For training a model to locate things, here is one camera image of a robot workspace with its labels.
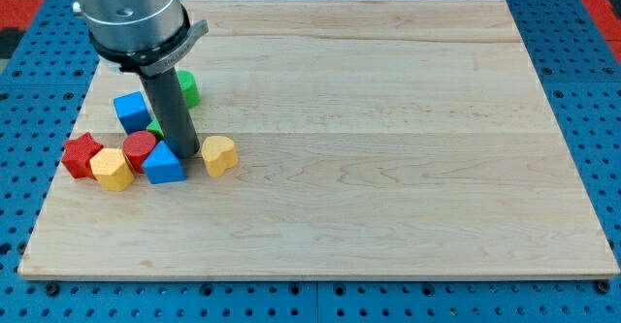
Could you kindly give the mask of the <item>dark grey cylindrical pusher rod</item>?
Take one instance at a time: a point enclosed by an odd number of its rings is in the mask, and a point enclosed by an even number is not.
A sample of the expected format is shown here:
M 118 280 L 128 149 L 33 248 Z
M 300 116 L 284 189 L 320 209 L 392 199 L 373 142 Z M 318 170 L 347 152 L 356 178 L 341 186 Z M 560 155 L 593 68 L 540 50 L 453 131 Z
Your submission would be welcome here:
M 176 69 L 139 77 L 169 149 L 178 158 L 193 156 L 200 144 Z

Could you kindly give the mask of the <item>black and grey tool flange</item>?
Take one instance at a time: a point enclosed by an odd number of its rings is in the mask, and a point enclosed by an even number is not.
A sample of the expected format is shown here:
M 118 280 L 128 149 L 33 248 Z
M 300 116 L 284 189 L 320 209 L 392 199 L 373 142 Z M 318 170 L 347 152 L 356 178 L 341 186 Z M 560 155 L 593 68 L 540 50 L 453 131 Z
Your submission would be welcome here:
M 171 38 L 152 48 L 137 50 L 116 50 L 106 47 L 89 33 L 91 43 L 103 60 L 120 73 L 137 73 L 145 77 L 155 77 L 174 68 L 194 45 L 209 32 L 205 20 L 192 25 L 186 12 L 182 27 Z

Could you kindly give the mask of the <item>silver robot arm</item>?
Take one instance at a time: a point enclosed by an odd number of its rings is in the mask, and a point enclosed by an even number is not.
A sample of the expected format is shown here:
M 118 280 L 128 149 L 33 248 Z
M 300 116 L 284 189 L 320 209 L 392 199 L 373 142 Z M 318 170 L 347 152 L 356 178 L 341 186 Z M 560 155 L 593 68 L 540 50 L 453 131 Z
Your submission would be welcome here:
M 140 78 L 169 149 L 181 159 L 194 155 L 200 143 L 176 65 L 208 23 L 191 22 L 180 0 L 76 0 L 73 11 L 101 58 Z

